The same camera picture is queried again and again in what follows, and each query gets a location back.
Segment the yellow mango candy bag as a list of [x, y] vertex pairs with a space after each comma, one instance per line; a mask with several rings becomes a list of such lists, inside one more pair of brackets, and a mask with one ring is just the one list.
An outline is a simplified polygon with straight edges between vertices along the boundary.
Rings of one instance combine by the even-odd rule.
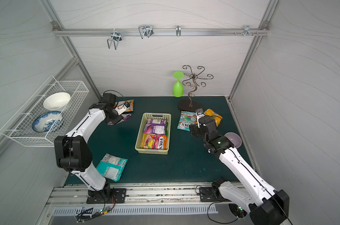
[[221, 122], [222, 122], [222, 116], [220, 116], [219, 114], [215, 113], [212, 109], [207, 109], [204, 114], [206, 116], [209, 116], [211, 118], [213, 118], [216, 122], [216, 126], [218, 127]]

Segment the orange Fox's candy bag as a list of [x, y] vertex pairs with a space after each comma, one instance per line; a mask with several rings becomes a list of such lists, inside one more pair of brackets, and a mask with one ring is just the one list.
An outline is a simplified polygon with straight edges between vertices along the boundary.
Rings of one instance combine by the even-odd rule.
[[125, 113], [134, 111], [134, 99], [119, 101], [116, 103], [116, 109], [124, 109], [126, 107]]

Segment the teal Fox's mint candy bag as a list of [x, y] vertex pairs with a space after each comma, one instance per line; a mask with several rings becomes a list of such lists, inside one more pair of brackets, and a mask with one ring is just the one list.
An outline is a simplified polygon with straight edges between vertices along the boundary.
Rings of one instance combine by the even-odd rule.
[[179, 119], [177, 129], [190, 131], [189, 126], [197, 123], [197, 116], [195, 112], [182, 111]]

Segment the purple candy bag back side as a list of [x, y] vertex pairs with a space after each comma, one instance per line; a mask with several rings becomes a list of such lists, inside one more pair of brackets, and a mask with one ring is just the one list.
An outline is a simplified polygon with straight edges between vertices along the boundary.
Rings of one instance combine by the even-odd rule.
[[165, 119], [147, 119], [144, 127], [144, 134], [165, 135], [168, 121]]

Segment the pale green plastic basket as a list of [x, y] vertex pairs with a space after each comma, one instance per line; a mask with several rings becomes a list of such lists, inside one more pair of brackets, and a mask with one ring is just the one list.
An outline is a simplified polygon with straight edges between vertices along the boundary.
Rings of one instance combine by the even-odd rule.
[[[141, 143], [142, 138], [144, 135], [144, 127], [147, 119], [165, 119], [168, 121], [167, 124], [167, 132], [166, 136], [167, 140], [167, 149], [165, 150], [151, 150], [151, 149], [142, 149]], [[145, 112], [142, 115], [142, 119], [140, 122], [138, 137], [135, 144], [135, 150], [137, 150], [141, 154], [160, 154], [160, 155], [167, 155], [170, 147], [170, 128], [171, 128], [171, 114], [170, 113], [156, 113], [156, 112]]]

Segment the Fox's fruits candy bag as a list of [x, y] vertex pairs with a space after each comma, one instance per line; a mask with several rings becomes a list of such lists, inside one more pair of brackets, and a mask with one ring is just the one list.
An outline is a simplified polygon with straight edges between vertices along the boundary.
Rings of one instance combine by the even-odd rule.
[[166, 135], [144, 134], [142, 138], [141, 148], [151, 150], [165, 150], [167, 149]]

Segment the teal candy bag back side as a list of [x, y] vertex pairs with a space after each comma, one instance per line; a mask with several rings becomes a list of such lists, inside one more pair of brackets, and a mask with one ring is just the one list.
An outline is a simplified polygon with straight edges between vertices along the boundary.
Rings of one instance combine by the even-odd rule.
[[118, 182], [121, 178], [127, 161], [128, 159], [116, 157], [107, 153], [99, 162], [96, 169], [101, 176], [114, 182]]

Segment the purple Fox's berries candy bag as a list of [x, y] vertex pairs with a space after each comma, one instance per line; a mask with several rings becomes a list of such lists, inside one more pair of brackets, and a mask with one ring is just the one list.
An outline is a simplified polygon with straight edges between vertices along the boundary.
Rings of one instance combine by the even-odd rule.
[[132, 117], [131, 113], [121, 114], [116, 119], [110, 120], [107, 124], [110, 126], [116, 125], [121, 122], [125, 122]]

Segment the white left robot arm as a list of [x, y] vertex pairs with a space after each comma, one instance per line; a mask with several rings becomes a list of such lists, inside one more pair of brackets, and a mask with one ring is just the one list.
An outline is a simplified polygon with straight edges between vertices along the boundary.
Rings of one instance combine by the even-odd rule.
[[77, 176], [87, 187], [91, 198], [109, 201], [111, 187], [93, 165], [93, 155], [88, 140], [103, 121], [118, 123], [129, 107], [127, 101], [117, 104], [116, 95], [103, 93], [101, 102], [92, 104], [86, 116], [66, 135], [54, 140], [56, 164], [59, 168]]

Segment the lilac bowl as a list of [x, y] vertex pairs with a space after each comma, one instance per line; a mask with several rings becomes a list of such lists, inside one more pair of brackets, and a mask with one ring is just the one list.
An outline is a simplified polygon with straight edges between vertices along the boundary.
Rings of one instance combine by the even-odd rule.
[[242, 145], [242, 139], [238, 134], [234, 132], [228, 132], [224, 136], [227, 137], [233, 143], [235, 148], [238, 149]]

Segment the green plastic wine glass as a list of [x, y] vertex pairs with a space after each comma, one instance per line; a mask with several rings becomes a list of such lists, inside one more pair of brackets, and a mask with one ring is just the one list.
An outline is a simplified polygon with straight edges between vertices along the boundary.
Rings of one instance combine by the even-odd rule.
[[173, 77], [177, 79], [177, 82], [173, 85], [173, 96], [179, 98], [183, 96], [184, 87], [180, 82], [180, 79], [184, 78], [185, 74], [183, 72], [177, 71], [173, 73]]

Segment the metal double hook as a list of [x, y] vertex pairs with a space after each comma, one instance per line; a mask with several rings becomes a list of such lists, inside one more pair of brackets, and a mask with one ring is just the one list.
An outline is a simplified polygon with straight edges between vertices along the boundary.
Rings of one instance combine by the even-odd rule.
[[122, 41], [122, 35], [114, 30], [110, 34], [110, 38], [107, 39], [108, 49], [110, 49], [111, 46], [114, 46], [114, 49], [116, 50], [120, 41]]

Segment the metal hook centre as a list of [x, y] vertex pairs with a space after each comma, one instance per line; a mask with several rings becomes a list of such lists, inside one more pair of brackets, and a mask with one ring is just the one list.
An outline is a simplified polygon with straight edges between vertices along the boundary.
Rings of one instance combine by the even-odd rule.
[[138, 27], [140, 37], [143, 39], [144, 37], [151, 37], [154, 34], [153, 27], [151, 25], [140, 25]]

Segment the metal hook right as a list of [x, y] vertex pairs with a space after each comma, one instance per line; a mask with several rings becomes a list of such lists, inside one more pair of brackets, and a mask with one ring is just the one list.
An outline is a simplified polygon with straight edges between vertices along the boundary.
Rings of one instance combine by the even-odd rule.
[[258, 36], [259, 35], [258, 32], [252, 32], [248, 25], [244, 27], [243, 31], [241, 31], [241, 32], [234, 32], [234, 34], [236, 36], [241, 35], [243, 37], [246, 37], [246, 36]]

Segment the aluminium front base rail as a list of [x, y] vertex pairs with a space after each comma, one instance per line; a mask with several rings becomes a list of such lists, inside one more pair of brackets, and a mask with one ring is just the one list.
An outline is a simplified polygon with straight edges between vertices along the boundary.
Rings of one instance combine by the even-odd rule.
[[[210, 182], [173, 183], [114, 183], [114, 188], [127, 189], [125, 202], [132, 205], [201, 204], [197, 195], [200, 187], [211, 187]], [[46, 207], [86, 206], [88, 189], [85, 185], [66, 185], [52, 190]]]

